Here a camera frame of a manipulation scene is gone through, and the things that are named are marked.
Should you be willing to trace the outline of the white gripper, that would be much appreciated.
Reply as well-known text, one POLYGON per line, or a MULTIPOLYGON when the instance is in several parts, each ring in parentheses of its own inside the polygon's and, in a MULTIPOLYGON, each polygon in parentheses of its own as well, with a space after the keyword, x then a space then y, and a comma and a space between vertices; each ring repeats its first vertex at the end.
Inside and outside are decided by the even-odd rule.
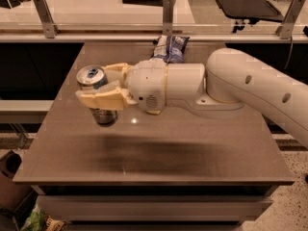
POLYGON ((77 90, 75 94, 84 106, 121 111, 138 105, 142 111, 153 115, 158 115, 164 109, 167 64, 163 60, 141 61, 132 67, 128 63, 109 64, 103 69, 108 80, 113 82, 98 90, 77 90), (128 89, 119 82, 125 78, 128 89))

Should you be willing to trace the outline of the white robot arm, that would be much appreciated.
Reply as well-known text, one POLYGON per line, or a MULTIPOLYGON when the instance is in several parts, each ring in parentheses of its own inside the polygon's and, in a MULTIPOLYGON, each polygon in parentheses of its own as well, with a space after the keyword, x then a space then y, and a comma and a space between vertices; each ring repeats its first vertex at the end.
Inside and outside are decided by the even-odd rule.
POLYGON ((308 146, 307 85, 236 49, 220 48, 206 64, 153 59, 89 66, 76 79, 76 96, 91 109, 135 106, 156 113, 178 107, 195 116, 227 118, 248 105, 308 146))

